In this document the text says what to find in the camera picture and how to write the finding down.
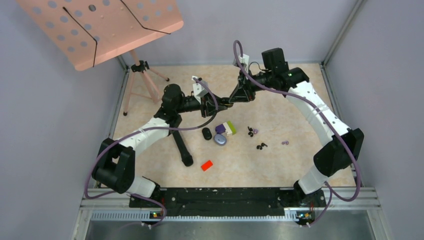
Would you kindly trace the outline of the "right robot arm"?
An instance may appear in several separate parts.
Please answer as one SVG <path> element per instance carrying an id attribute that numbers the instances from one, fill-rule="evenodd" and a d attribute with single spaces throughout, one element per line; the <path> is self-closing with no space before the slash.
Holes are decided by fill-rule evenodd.
<path id="1" fill-rule="evenodd" d="M 240 76 L 230 96 L 232 102 L 253 101 L 256 92 L 261 90 L 280 94 L 300 111 L 319 138 L 322 148 L 313 156 L 313 166 L 293 186 L 294 202 L 307 206 L 314 193 L 327 186 L 335 173 L 350 165 L 358 167 L 364 133 L 360 128 L 352 129 L 333 113 L 301 68 L 289 68 L 282 48 L 262 52 L 265 70 L 255 75 L 250 73 L 246 54 L 237 40 L 233 54 Z"/>

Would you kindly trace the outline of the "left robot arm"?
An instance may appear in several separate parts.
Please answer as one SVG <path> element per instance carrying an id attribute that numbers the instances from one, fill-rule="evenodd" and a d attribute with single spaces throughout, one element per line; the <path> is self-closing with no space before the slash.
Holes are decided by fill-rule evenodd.
<path id="1" fill-rule="evenodd" d="M 203 116 L 216 116 L 222 98 L 210 91 L 206 84 L 193 85 L 193 94 L 184 95 L 178 84 L 164 88 L 162 103 L 156 114 L 142 127 L 118 140 L 105 139 L 99 149 L 91 178 L 119 194 L 140 195 L 149 207 L 160 202 L 158 184 L 135 174 L 135 160 L 157 141 L 176 134 L 182 122 L 181 114 L 201 111 Z"/>

